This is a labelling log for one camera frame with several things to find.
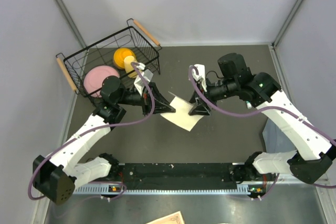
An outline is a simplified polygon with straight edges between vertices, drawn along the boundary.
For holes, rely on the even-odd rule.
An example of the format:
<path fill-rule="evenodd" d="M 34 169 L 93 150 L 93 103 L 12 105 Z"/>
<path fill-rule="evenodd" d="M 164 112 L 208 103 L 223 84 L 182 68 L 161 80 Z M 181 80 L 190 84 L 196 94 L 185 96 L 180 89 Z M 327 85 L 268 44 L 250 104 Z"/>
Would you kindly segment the cream paper letter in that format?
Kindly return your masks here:
<path fill-rule="evenodd" d="M 180 98 L 179 96 L 170 93 L 174 96 L 174 99 L 170 102 L 170 106 L 175 109 L 174 113 L 161 113 L 160 116 L 176 126 L 191 131 L 194 126 L 201 120 L 203 115 L 189 115 L 189 111 L 192 109 L 192 105 Z"/>

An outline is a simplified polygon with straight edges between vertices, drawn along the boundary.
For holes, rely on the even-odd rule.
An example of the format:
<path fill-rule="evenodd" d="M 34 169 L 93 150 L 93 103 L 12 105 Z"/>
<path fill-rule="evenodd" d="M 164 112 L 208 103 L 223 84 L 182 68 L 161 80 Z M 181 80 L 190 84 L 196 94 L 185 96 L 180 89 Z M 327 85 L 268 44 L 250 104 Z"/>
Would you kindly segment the grey blue envelope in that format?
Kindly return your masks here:
<path fill-rule="evenodd" d="M 285 153 L 296 150 L 291 140 L 270 119 L 266 122 L 262 136 L 267 153 Z"/>

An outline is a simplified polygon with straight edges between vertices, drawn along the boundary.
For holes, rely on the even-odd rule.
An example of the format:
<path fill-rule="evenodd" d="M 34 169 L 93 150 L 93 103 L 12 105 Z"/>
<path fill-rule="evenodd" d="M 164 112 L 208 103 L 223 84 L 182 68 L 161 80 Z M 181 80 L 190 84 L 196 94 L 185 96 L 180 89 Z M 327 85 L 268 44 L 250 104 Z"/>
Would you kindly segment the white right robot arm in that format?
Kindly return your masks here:
<path fill-rule="evenodd" d="M 194 87 L 189 115 L 210 115 L 211 109 L 237 118 L 264 114 L 292 142 L 295 150 L 254 152 L 233 170 L 234 180 L 256 180 L 264 174 L 288 174 L 315 184 L 335 160 L 335 140 L 313 126 L 292 104 L 280 84 L 269 74 L 252 74 L 241 54 L 229 53 L 217 61 L 222 77 L 210 82 L 204 65 L 191 65 L 188 78 Z M 237 96 L 255 110 L 238 114 L 220 109 L 217 102 Z"/>

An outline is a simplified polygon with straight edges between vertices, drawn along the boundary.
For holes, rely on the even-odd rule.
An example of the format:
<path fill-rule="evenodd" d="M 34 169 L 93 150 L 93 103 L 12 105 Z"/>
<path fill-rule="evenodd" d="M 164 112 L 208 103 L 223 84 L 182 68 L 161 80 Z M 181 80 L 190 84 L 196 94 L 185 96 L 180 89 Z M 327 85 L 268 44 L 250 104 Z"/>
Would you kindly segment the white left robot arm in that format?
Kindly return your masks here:
<path fill-rule="evenodd" d="M 96 107 L 84 125 L 61 147 L 47 157 L 39 155 L 33 161 L 33 174 L 28 184 L 28 197 L 36 200 L 32 189 L 38 190 L 56 205 L 65 203 L 73 192 L 98 178 L 114 180 L 119 174 L 116 161 L 108 154 L 81 164 L 81 158 L 114 128 L 126 126 L 126 111 L 122 105 L 140 106 L 144 119 L 152 114 L 174 113 L 176 110 L 158 91 L 154 82 L 144 83 L 142 92 L 127 89 L 116 76 L 108 76 L 102 83 L 103 102 Z"/>

